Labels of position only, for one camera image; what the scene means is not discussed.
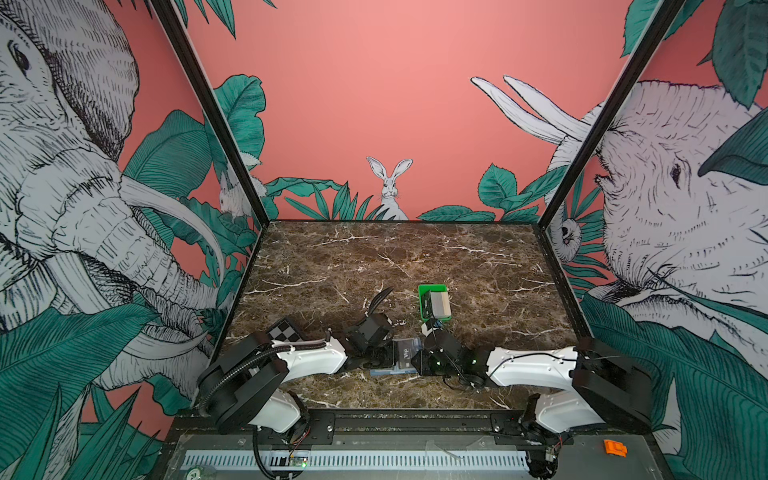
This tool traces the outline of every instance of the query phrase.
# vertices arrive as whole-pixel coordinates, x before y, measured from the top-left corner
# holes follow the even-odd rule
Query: elephant eye
[[[12,40],[8,42],[8,51],[11,52],[13,60],[26,77],[27,70],[29,70],[29,59],[27,58],[27,55],[24,55],[22,51],[18,49],[18,44],[14,43]]]
[[[674,181],[674,184],[677,185],[677,188],[680,188],[680,171],[680,165],[675,164],[674,167],[672,167],[672,171],[670,172],[672,180]]]

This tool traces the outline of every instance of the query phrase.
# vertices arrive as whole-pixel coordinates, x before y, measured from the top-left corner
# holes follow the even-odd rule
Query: orange object
[[[627,447],[621,442],[614,442],[613,440],[604,440],[605,453],[609,455],[619,455],[621,457],[627,456]]]

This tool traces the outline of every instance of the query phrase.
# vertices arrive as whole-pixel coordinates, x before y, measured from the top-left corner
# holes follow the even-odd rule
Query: marble surface
[[[469,348],[555,349],[575,336],[552,276],[525,225],[274,222],[263,239],[222,351],[256,330],[293,319],[307,339],[341,332],[379,307],[395,338],[421,336],[419,284],[444,283],[453,319],[447,328]],[[522,409],[527,386],[466,392],[457,379],[374,376],[355,371],[284,385],[310,408]]]

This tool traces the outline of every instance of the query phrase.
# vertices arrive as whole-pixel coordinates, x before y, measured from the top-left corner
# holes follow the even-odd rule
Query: green tray
[[[424,316],[424,306],[422,305],[422,297],[427,292],[447,292],[448,287],[445,285],[419,285],[419,312],[422,316],[422,322],[429,320],[429,317]],[[440,319],[441,322],[447,322],[452,319],[453,316]]]

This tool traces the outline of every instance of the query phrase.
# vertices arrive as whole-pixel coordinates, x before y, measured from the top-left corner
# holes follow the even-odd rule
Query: rabbit illustration
[[[397,205],[396,198],[399,194],[397,191],[397,186],[395,185],[395,181],[397,180],[397,177],[404,174],[406,170],[411,167],[413,160],[403,160],[397,164],[397,167],[395,167],[395,171],[392,172],[391,177],[387,177],[386,168],[384,168],[384,165],[382,165],[380,161],[373,157],[367,157],[367,160],[368,163],[371,164],[371,170],[373,170],[373,174],[384,180],[384,188],[382,188],[382,205],[386,209],[386,213],[384,214],[383,219],[408,220],[406,214],[403,213],[403,211],[400,210],[400,207]]]

